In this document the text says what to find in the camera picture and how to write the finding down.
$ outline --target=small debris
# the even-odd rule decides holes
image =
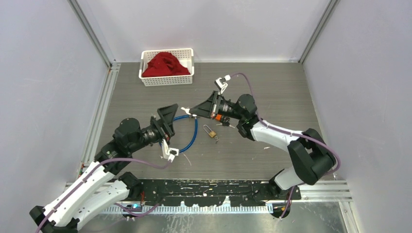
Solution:
[[[189,164],[192,166],[192,163],[190,162],[189,158],[185,154],[183,155],[186,157],[186,159],[189,161]]]

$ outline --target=gray floor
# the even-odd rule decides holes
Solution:
[[[121,64],[119,76],[104,122],[99,148],[112,139],[121,120],[134,117],[142,127],[149,124],[157,108],[178,103],[191,107],[205,101],[213,90],[214,80],[226,74],[243,72],[250,77],[256,103],[261,116],[272,124],[294,129],[314,128],[319,124],[310,98],[303,67],[297,63],[196,63],[191,85],[145,87],[138,78],[138,63]],[[234,77],[224,96],[237,100],[249,93],[246,81]],[[183,115],[179,110],[177,116]],[[216,144],[202,129],[209,125],[220,140]],[[131,171],[138,178],[188,179],[269,179],[283,168],[291,166],[289,155],[270,145],[242,138],[237,130],[216,126],[217,122],[199,119],[199,131],[194,145],[181,154],[166,170],[130,164],[123,172]],[[194,122],[183,119],[175,122],[176,135],[171,146],[183,148],[193,135]],[[157,145],[146,147],[134,154],[159,165]]]

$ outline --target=white bracket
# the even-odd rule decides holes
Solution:
[[[170,148],[169,145],[167,145],[165,139],[163,139],[162,142],[162,152],[163,158],[167,159],[170,162],[173,162],[173,159],[179,155],[179,149]]]
[[[182,109],[183,111],[185,111],[185,113],[186,113],[187,115],[189,115],[189,116],[197,117],[196,114],[191,114],[191,113],[189,112],[189,111],[190,111],[190,108],[181,107],[180,109]]]
[[[230,75],[226,75],[224,78],[218,78],[215,80],[215,84],[219,89],[219,95],[223,94],[226,88],[229,86],[226,81],[230,80]]]

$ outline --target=table surface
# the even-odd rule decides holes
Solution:
[[[267,214],[154,215],[112,225],[121,215],[97,215],[80,233],[346,233],[337,202],[293,203],[280,221]]]
[[[114,130],[123,119],[134,117],[142,128],[146,127],[158,108],[174,103],[179,107],[195,106],[216,90],[216,78],[235,72],[248,75],[258,111],[265,120],[292,130],[313,128],[320,132],[303,67],[298,63],[195,63],[193,84],[171,86],[145,87],[138,78],[138,72],[139,63],[121,64],[98,148],[112,139]],[[246,81],[235,76],[224,96],[236,101],[244,93],[250,93]],[[184,114],[179,109],[176,116]],[[236,129],[216,126],[217,123],[199,119],[195,143],[167,169],[157,170],[131,163],[122,173],[130,171],[138,178],[267,180],[292,165],[289,155],[283,150],[245,139]],[[217,133],[218,143],[202,129],[204,124]],[[236,120],[233,119],[232,124],[236,125]],[[194,120],[183,119],[173,125],[176,135],[171,139],[171,147],[181,149],[193,136]],[[161,159],[161,154],[161,148],[154,145],[137,151],[133,157],[163,165],[166,160]]]

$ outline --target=black mounting plate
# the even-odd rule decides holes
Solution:
[[[263,206],[268,200],[285,200],[283,195],[272,195],[268,181],[262,180],[157,180],[140,179],[146,205],[162,202],[165,206],[220,206],[229,197],[232,207]],[[292,200],[300,200],[300,189],[295,188]]]

